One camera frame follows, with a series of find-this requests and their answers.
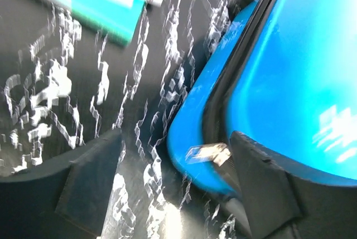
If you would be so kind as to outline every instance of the teal package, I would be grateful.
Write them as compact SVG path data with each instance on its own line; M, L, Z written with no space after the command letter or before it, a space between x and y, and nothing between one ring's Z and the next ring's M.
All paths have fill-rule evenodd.
M131 42L145 0L133 0L131 8L113 0L53 0L72 11L83 24L103 29L124 46Z

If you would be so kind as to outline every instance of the black rim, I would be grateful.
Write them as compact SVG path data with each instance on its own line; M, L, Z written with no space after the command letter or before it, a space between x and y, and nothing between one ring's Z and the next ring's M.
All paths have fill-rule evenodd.
M275 2L276 0L259 0L220 73L207 100L202 116L204 144L218 142L228 144L229 134L227 134L225 128L228 100L243 72L243 68L253 51L255 43L259 38ZM221 167L213 162L212 164L221 177L237 192L240 192L233 159L229 158Z

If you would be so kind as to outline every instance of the metal latch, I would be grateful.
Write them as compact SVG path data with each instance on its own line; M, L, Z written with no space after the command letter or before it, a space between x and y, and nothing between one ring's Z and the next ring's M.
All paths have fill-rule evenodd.
M212 161L221 166L230 156L225 143L214 143L191 147L185 160L190 164Z

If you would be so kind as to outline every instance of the blue lid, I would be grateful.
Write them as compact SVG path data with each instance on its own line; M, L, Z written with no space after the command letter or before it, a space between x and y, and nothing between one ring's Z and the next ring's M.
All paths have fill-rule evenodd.
M357 0L277 0L229 100L227 130L357 179Z

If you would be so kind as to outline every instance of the wet black surface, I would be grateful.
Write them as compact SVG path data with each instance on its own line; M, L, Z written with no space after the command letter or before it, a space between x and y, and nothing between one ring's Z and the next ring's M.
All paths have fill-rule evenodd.
M87 29L81 23L81 40L74 43L74 57L68 59L66 67L72 81L70 104L78 108L83 142L116 127L122 129L125 145L102 238L241 238L233 229L234 220L222 214L209 195L174 169L165 147L169 123L229 24L226 6L230 1L233 0L164 0L161 8L144 11L133 41L125 49L106 41L101 31ZM29 48L41 35L45 34L46 40L37 57L44 58L47 53L48 59L53 54L60 60L59 15L60 10L47 3L0 0L3 89L10 76L20 74L23 81L34 72ZM142 57L145 48L146 59ZM102 49L102 61L109 66L110 85L107 99L100 105L94 103L101 118L97 122L90 104L93 97L95 102L98 100L102 75L98 54ZM43 83L36 83L36 93L43 88ZM23 87L13 89L11 95L19 102L24 96ZM19 122L14 125L5 95L2 98L0 133L9 138L17 128L23 152L14 149L8 139L0 143L0 156L5 159L5 166L15 167L21 164L21 155L32 149L27 132L33 127L27 124L21 129ZM68 133L74 135L68 102L68 98L60 98L53 112ZM55 126L53 119L44 119L43 123ZM71 150L56 128L41 141L44 160Z

